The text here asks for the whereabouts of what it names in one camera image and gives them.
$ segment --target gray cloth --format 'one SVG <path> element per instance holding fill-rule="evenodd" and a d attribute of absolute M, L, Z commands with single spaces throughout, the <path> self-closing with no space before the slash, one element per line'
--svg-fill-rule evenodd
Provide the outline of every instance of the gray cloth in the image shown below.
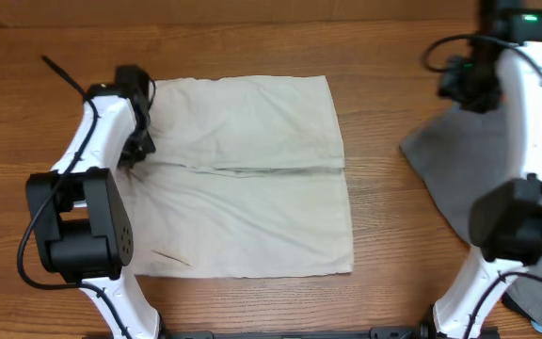
<path fill-rule="evenodd" d="M 505 181 L 506 145 L 501 110 L 478 115 L 453 107 L 409 135 L 401 150 L 422 177 L 440 213 L 470 242 L 471 206 Z M 531 273 L 542 277 L 542 260 Z M 520 278 L 507 293 L 542 325 L 542 284 Z"/>

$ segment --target white cloth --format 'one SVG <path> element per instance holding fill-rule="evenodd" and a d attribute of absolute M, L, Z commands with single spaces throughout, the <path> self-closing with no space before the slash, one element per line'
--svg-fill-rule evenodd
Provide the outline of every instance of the white cloth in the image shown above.
<path fill-rule="evenodd" d="M 350 272 L 343 142 L 324 76 L 156 82 L 156 153 L 117 184 L 136 274 Z"/>

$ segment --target black cable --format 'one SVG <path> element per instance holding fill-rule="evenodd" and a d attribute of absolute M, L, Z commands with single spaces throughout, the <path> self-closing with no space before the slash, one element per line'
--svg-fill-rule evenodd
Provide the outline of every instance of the black cable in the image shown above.
<path fill-rule="evenodd" d="M 154 103 L 154 98 L 156 97 L 156 82 L 153 79 L 150 79 L 151 82 L 151 98 L 148 102 L 148 109 L 151 108 L 151 105 Z"/>
<path fill-rule="evenodd" d="M 116 308 L 114 307 L 114 304 L 110 300 L 110 298 L 105 294 L 105 291 L 95 285 L 92 285 L 90 283 L 85 282 L 78 282 L 78 283 L 62 283 L 62 284 L 44 284 L 40 282 L 35 282 L 32 280 L 24 270 L 24 251 L 26 249 L 26 243 L 28 242 L 28 239 L 30 238 L 31 233 L 35 229 L 35 226 L 37 225 L 37 221 L 43 214 L 43 210 L 45 209 L 45 206 L 52 201 L 54 196 L 56 195 L 57 191 L 62 187 L 64 182 L 68 179 L 69 175 L 72 172 L 72 169 L 76 166 L 76 164 L 81 161 L 81 155 L 85 151 L 85 148 L 87 147 L 89 140 L 91 139 L 91 136 L 93 136 L 93 133 L 95 132 L 95 127 L 97 126 L 97 121 L 100 118 L 98 115 L 98 109 L 93 103 L 93 101 L 87 97 L 87 94 L 85 91 L 79 86 L 79 84 L 76 83 L 62 68 L 57 66 L 54 61 L 52 61 L 47 56 L 41 57 L 43 61 L 54 71 L 56 74 L 58 74 L 62 79 L 64 79 L 67 83 L 69 83 L 74 89 L 76 89 L 79 94 L 83 97 L 83 99 L 89 104 L 91 107 L 91 110 L 93 111 L 93 122 L 91 123 L 89 130 L 87 134 L 85 135 L 85 139 L 79 146 L 78 150 L 74 154 L 74 157 L 72 158 L 71 163 L 69 166 L 64 170 L 64 172 L 60 175 L 58 178 L 56 184 L 52 187 L 50 193 L 47 195 L 47 197 L 43 200 L 41 203 L 39 209 L 35 213 L 35 216 L 30 220 L 28 227 L 26 227 L 26 231 L 24 231 L 24 236 L 22 241 L 20 242 L 20 246 L 18 247 L 18 255 L 16 258 L 16 267 L 18 268 L 18 274 L 23 279 L 23 281 L 28 284 L 31 287 L 41 289 L 41 290 L 62 290 L 62 289 L 70 289 L 70 288 L 85 288 L 88 290 L 91 290 L 96 293 L 96 296 L 98 298 L 101 298 L 108 309 L 110 310 L 110 313 L 114 317 L 114 320 L 117 322 L 117 325 L 120 328 L 121 334 L 124 335 L 127 339 L 132 339 L 131 335 L 127 331 L 127 328 L 122 323 L 122 320 L 120 319 L 119 313 L 117 312 Z"/>
<path fill-rule="evenodd" d="M 490 295 L 490 293 L 492 292 L 493 289 L 495 289 L 495 287 L 497 287 L 497 285 L 499 283 L 505 283 L 505 279 L 509 276 L 520 276 L 520 277 L 523 277 L 523 278 L 528 278 L 528 279 L 531 279 L 531 280 L 534 280 L 536 282 L 539 282 L 539 283 L 542 283 L 542 278 L 539 277 L 539 276 L 535 276 L 534 274 L 531 274 L 531 273 L 525 273 L 525 272 L 507 272 L 507 273 L 503 273 L 502 275 L 499 276 L 499 278 L 497 278 L 485 291 L 485 293 L 480 297 L 480 300 L 478 300 L 478 303 L 476 304 L 476 306 L 474 307 L 473 311 L 471 312 L 471 315 L 470 315 L 470 322 L 468 323 L 468 327 L 466 328 L 466 331 L 463 335 L 463 339 L 470 339 L 470 333 L 471 333 L 471 328 L 472 326 L 474 325 L 474 322 L 475 322 L 475 319 L 476 319 L 476 316 L 478 316 L 478 313 L 480 312 L 480 309 L 482 308 L 482 305 L 485 303 L 485 300 L 486 298 L 488 298 L 488 296 Z"/>
<path fill-rule="evenodd" d="M 455 41 L 455 40 L 472 40 L 472 41 L 487 41 L 487 42 L 491 42 L 491 43 L 494 43 L 498 46 L 501 46 L 502 48 L 505 48 L 505 49 L 508 49 L 508 50 L 511 50 L 513 51 L 514 53 L 516 53 L 519 57 L 521 57 L 524 61 L 526 61 L 530 67 L 538 74 L 539 78 L 541 79 L 541 83 L 540 83 L 540 86 L 542 87 L 542 69 L 539 65 L 536 64 L 536 62 L 534 62 L 534 60 L 529 57 L 526 53 L 520 51 L 518 48 L 516 48 L 515 45 L 512 45 L 510 44 L 510 42 L 507 42 L 505 40 L 500 40 L 500 39 L 496 39 L 496 38 L 493 38 L 493 37 L 489 37 L 489 36 L 483 36 L 483 35 L 477 35 L 477 34 L 460 34 L 460 35 L 455 35 L 455 36 L 451 36 L 451 37 L 447 37 L 447 38 L 443 38 L 443 39 L 440 39 L 440 40 L 437 40 L 435 41 L 434 43 L 432 43 L 426 50 L 425 52 L 423 52 L 422 54 L 422 65 L 423 67 L 430 71 L 430 72 L 433 72 L 433 73 L 444 73 L 444 72 L 447 72 L 448 70 L 447 69 L 440 69 L 440 68 L 436 68 L 432 65 L 430 65 L 429 61 L 428 61 L 428 58 L 430 56 L 430 54 L 435 50 L 437 49 L 437 47 L 441 46 L 442 44 L 446 43 L 446 42 L 450 42 L 450 41 Z M 471 313 L 470 315 L 470 321 L 468 323 L 468 327 L 466 328 L 466 332 L 463 336 L 463 339 L 469 339 L 470 338 L 470 333 L 471 333 L 471 328 L 473 327 L 474 325 L 474 322 L 476 320 L 476 316 L 478 315 L 478 312 L 480 312 L 480 308 L 482 307 L 483 303 L 485 302 L 486 298 L 488 298 L 488 295 L 490 295 L 490 292 L 500 283 L 500 282 L 504 282 L 504 279 L 508 276 L 512 276 L 512 275 L 518 275 L 520 277 L 525 277 L 525 278 L 529 278 L 529 279 L 533 279 L 537 282 L 540 282 L 542 283 L 542 278 L 541 277 L 538 277 L 538 276 L 535 276 L 533 274 L 530 274 L 530 273 L 522 273 L 522 272 L 508 272 L 508 273 L 504 273 L 502 274 L 499 279 L 497 279 L 495 282 L 493 282 L 489 287 L 488 289 L 485 291 L 485 293 L 481 296 L 480 300 L 478 301 L 478 303 L 476 304 L 476 306 L 474 307 L 473 309 L 473 312 Z"/>

